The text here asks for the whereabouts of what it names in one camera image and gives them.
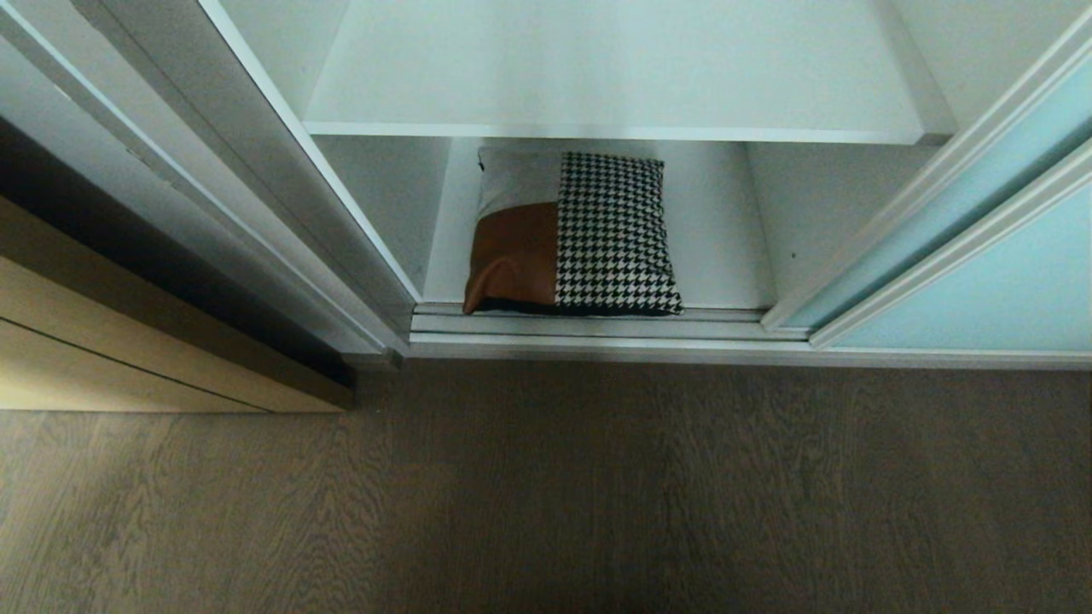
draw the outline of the shelf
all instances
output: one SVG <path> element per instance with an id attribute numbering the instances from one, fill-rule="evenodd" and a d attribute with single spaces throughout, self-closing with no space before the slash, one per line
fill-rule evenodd
<path id="1" fill-rule="evenodd" d="M 482 178 L 477 150 L 485 143 L 483 139 L 452 141 L 425 284 L 426 303 L 463 300 Z M 667 247 L 684 305 L 717 309 L 773 305 L 762 224 L 741 144 L 587 140 L 506 140 L 502 144 L 663 160 Z"/>
<path id="2" fill-rule="evenodd" d="M 892 35 L 899 27 L 873 0 L 360 1 L 302 120 L 313 134 L 357 135 L 913 144 L 950 134 L 930 119 L 947 109 L 918 92 L 921 56 Z"/>

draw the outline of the cushion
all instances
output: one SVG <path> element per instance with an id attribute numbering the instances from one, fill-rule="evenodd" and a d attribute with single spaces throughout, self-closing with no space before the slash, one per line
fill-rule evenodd
<path id="1" fill-rule="evenodd" d="M 463 311 L 666 316 L 682 300 L 667 255 L 664 163 L 483 147 Z"/>

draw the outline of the wooden cabinet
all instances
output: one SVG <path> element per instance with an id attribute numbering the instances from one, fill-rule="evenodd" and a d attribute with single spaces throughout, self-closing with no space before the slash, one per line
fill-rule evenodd
<path id="1" fill-rule="evenodd" d="M 67 73 L 133 120 L 138 140 L 212 196 L 226 196 L 206 179 L 225 169 L 189 158 L 197 147 L 187 139 L 211 149 L 254 200 L 244 206 L 221 198 L 222 209 L 250 215 L 252 236 L 366 328 L 377 350 L 1092 364 L 1092 347 L 1081 344 L 1088 340 L 1046 334 L 1037 347 L 1023 346 L 1034 338 L 987 347 L 954 333 L 947 345 L 914 335 L 865 343 L 853 334 L 878 321 L 873 311 L 859 315 L 885 296 L 907 305 L 922 297 L 940 309 L 922 273 L 935 267 L 930 256 L 972 237 L 1000 240 L 994 233 L 1009 226 L 987 220 L 1016 208 L 1036 179 L 1067 181 L 1073 193 L 1089 181 L 1088 173 L 1063 174 L 1073 164 L 1085 168 L 1071 156 L 1085 155 L 1092 135 L 1087 2 L 995 7 L 989 19 L 1009 11 L 1035 22 L 1006 32 L 1006 42 L 974 25 L 975 11 L 985 10 L 976 3 L 62 4 L 16 1 L 5 10 L 36 33 L 46 56 L 68 62 Z M 81 28 L 108 44 L 108 61 L 78 55 L 71 34 Z M 975 37 L 981 49 L 972 56 Z M 1000 54 L 1005 45 L 1018 49 Z M 977 67 L 982 83 L 958 62 Z M 150 86 L 190 134 L 134 119 L 147 93 L 134 95 L 122 86 L 127 79 Z M 666 161 L 668 248 L 687 314 L 609 321 L 458 314 L 474 228 L 475 152 L 484 143 Z M 270 216 L 281 225 L 263 228 L 259 222 Z M 277 238 L 283 232 L 299 240 Z M 1088 295 L 1060 294 L 1067 305 Z M 973 304 L 964 302 L 959 316 Z"/>

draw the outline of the hardwood floor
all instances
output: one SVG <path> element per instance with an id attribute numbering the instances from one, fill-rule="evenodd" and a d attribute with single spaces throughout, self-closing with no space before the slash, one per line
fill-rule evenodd
<path id="1" fill-rule="evenodd" d="M 411 362 L 0 412 L 2 612 L 1088 612 L 1090 376 Z"/>

